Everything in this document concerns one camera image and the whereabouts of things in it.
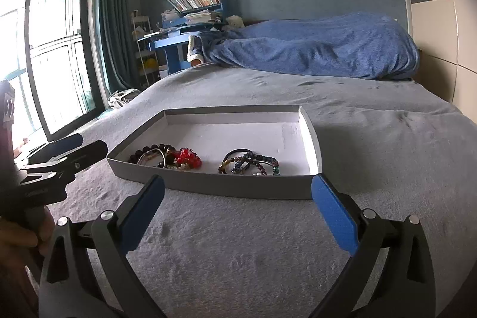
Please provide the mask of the person's left hand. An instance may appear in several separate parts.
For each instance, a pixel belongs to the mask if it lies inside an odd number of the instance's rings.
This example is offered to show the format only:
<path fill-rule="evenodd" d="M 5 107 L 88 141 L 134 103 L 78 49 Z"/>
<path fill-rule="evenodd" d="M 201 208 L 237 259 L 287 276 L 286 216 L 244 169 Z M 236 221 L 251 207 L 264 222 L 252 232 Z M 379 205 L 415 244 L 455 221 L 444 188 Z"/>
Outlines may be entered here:
<path fill-rule="evenodd" d="M 23 268 L 24 259 L 20 255 L 22 249 L 38 248 L 44 257 L 54 228 L 55 223 L 47 207 L 44 207 L 44 220 L 35 232 L 1 219 L 1 267 Z"/>

